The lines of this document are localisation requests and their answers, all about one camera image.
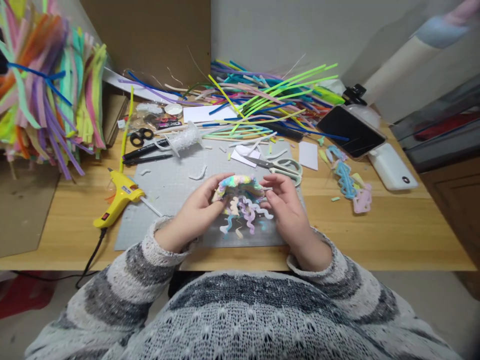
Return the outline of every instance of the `wooden cabinet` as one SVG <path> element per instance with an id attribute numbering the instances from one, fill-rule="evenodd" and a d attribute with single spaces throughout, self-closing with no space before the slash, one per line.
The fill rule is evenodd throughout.
<path id="1" fill-rule="evenodd" d="M 480 269 L 480 157 L 420 174 L 438 208 Z M 458 272 L 480 301 L 480 272 Z"/>

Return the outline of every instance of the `person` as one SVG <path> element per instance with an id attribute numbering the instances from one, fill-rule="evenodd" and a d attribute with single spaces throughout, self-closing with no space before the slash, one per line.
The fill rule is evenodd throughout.
<path id="1" fill-rule="evenodd" d="M 460 359 L 410 305 L 312 229 L 292 181 L 260 182 L 295 275 L 214 271 L 149 308 L 225 207 L 210 177 L 84 285 L 26 349 L 33 359 Z"/>

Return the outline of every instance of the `cutting mat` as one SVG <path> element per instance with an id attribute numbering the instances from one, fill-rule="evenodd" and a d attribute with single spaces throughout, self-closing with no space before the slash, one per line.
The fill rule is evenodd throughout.
<path id="1" fill-rule="evenodd" d="M 203 140 L 204 146 L 211 146 L 212 149 L 202 149 L 199 144 L 181 153 L 182 157 L 176 156 L 156 162 L 143 163 L 137 165 L 134 180 L 146 193 L 147 199 L 155 208 L 164 215 L 175 215 L 188 196 L 199 187 L 199 185 L 208 177 L 226 172 L 234 172 L 237 175 L 253 175 L 257 180 L 261 180 L 264 175 L 269 174 L 268 169 L 257 166 L 253 168 L 234 159 L 228 161 L 228 155 L 220 150 L 220 146 L 227 149 L 227 152 L 233 152 L 233 147 L 228 147 L 231 142 L 218 140 Z M 269 154 L 268 145 L 260 145 L 264 155 Z M 276 154 L 283 149 L 287 149 L 281 158 L 291 158 L 290 144 L 287 141 L 277 141 L 272 144 L 272 154 Z M 196 177 L 202 171 L 204 165 L 207 165 L 205 175 L 202 180 L 192 180 L 189 176 Z M 150 170 L 145 175 L 140 175 L 144 170 Z M 303 198 L 300 188 L 297 188 L 298 195 L 303 204 Z M 158 219 L 143 202 L 130 203 L 121 220 L 120 230 L 115 243 L 115 250 L 126 250 L 133 244 L 143 240 L 149 226 Z M 200 239 L 200 246 L 210 248 L 238 248 L 238 247 L 264 247 L 284 245 L 284 241 L 278 234 L 275 227 L 275 218 L 268 220 L 265 217 L 256 218 L 255 234 L 250 235 L 246 221 L 242 218 L 233 221 L 233 226 L 227 234 L 223 234 L 219 227 L 227 224 L 227 216 L 220 215 Z M 235 229 L 243 235 L 239 239 Z"/>

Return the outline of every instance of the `yellow glue gun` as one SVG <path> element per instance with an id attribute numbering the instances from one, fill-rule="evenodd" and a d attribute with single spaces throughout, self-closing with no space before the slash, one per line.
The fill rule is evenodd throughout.
<path id="1" fill-rule="evenodd" d="M 108 168 L 110 177 L 116 186 L 115 199 L 110 204 L 106 212 L 93 222 L 96 228 L 109 228 L 122 213 L 129 202 L 138 203 L 141 197 L 145 196 L 142 189 L 128 176 L 121 172 Z"/>

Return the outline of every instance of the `floor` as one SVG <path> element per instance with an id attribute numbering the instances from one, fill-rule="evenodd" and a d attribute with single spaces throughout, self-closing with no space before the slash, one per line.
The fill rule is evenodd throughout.
<path id="1" fill-rule="evenodd" d="M 376 272 L 384 284 L 402 295 L 465 360 L 480 359 L 480 302 L 451 272 Z M 55 319 L 75 293 L 76 279 L 57 283 L 50 304 L 41 310 L 0 320 L 2 360 L 23 358 L 25 348 L 43 326 Z M 167 301 L 164 293 L 152 306 L 149 321 Z"/>

